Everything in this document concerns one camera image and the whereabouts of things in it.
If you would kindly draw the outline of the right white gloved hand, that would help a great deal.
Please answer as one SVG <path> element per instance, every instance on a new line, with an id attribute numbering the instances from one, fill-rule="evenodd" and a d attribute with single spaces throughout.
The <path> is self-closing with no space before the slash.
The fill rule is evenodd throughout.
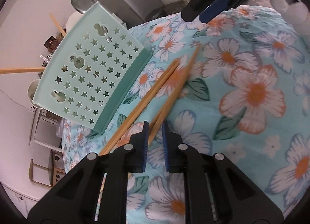
<path id="1" fill-rule="evenodd" d="M 309 7 L 302 0 L 270 0 L 270 4 L 282 15 L 283 20 L 309 41 Z"/>

